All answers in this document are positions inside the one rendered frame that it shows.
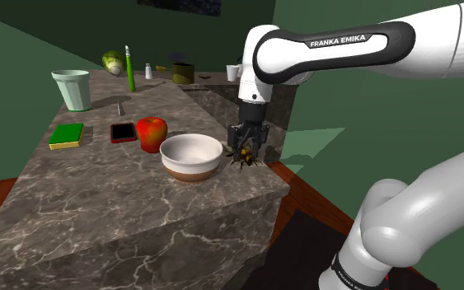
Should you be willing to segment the white and brown bowl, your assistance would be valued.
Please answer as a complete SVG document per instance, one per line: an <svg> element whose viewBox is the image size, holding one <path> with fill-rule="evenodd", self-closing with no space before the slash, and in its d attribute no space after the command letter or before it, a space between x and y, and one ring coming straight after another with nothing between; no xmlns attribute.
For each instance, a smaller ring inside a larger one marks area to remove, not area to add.
<svg viewBox="0 0 464 290"><path fill-rule="evenodd" d="M162 164L176 180L199 183L218 169L223 145L215 138L184 133L166 139L160 146Z"/></svg>

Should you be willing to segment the pale green cup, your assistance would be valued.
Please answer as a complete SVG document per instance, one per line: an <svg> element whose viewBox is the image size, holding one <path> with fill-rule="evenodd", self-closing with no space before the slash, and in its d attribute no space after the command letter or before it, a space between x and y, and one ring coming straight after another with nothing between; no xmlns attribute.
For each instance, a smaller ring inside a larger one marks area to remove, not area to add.
<svg viewBox="0 0 464 290"><path fill-rule="evenodd" d="M83 112L91 109L88 71L56 70L51 75L69 111Z"/></svg>

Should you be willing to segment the green and yellow sponge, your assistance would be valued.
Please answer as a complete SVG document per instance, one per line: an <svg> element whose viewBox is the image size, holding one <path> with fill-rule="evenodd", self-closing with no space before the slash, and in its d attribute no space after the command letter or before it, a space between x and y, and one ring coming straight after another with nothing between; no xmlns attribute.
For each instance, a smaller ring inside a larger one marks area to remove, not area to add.
<svg viewBox="0 0 464 290"><path fill-rule="evenodd" d="M49 148L51 150L80 147L84 134L84 124L59 124L50 140Z"/></svg>

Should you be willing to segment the olive green pot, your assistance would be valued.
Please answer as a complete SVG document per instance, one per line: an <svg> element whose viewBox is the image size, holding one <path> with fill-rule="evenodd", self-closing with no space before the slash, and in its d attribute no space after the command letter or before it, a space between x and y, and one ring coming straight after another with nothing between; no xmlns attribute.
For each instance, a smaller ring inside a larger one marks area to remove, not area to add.
<svg viewBox="0 0 464 290"><path fill-rule="evenodd" d="M172 81L176 84L192 84L195 80L195 66L188 63L172 64Z"/></svg>

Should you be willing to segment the red apple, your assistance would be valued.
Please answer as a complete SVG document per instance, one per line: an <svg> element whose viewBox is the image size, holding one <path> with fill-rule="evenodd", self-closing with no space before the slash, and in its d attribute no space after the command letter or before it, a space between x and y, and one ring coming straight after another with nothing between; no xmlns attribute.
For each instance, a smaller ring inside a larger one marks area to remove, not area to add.
<svg viewBox="0 0 464 290"><path fill-rule="evenodd" d="M148 153L159 153L161 144L166 140L166 121L157 117L146 117L137 122L136 129L141 149Z"/></svg>

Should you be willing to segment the green cabbage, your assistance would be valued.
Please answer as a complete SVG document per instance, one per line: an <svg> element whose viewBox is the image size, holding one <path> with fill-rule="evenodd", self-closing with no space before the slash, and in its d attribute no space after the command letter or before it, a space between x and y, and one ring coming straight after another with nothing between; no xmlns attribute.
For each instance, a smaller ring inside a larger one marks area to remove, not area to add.
<svg viewBox="0 0 464 290"><path fill-rule="evenodd" d="M112 75L119 76L126 70L125 58L119 51L107 51L101 59L105 70Z"/></svg>

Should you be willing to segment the white mug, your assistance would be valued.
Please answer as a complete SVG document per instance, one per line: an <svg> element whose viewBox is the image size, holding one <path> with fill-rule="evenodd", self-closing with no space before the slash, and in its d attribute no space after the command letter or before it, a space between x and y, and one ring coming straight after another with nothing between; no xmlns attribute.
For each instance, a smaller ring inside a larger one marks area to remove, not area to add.
<svg viewBox="0 0 464 290"><path fill-rule="evenodd" d="M226 66L227 69L227 80L229 82L235 82L242 74L241 64L230 64Z"/></svg>

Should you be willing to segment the tall green pen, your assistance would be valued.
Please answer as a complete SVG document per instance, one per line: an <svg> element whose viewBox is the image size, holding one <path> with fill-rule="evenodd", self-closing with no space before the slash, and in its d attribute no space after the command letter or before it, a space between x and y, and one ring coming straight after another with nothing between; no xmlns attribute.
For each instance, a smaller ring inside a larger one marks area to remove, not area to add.
<svg viewBox="0 0 464 290"><path fill-rule="evenodd" d="M129 90L131 92L136 91L136 85L134 80L134 70L131 63L131 54L129 51L128 45L125 46L125 58L126 58L126 65L127 65L127 76L128 76L128 83L129 83Z"/></svg>

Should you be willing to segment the yellow black insect toy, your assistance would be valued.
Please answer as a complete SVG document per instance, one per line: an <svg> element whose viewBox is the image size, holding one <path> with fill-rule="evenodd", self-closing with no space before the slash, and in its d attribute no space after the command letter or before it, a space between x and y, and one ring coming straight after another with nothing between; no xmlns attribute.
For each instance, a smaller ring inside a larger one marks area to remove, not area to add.
<svg viewBox="0 0 464 290"><path fill-rule="evenodd" d="M227 145L226 143L223 144L223 149L227 152L226 157L232 157L235 153L238 154L238 158L231 159L229 162L229 165L233 165L234 163L239 164L239 171L242 170L244 165L248 166L258 166L261 163L261 160L259 160L257 157L254 157L252 154L252 150L249 145L245 145L238 151Z"/></svg>

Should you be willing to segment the red phone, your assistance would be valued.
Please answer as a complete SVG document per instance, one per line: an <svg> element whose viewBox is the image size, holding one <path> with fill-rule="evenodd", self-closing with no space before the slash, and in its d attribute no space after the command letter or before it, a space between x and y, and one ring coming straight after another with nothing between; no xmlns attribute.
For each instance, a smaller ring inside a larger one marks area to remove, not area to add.
<svg viewBox="0 0 464 290"><path fill-rule="evenodd" d="M110 141L112 143L124 143L137 140L134 123L112 124L110 126Z"/></svg>

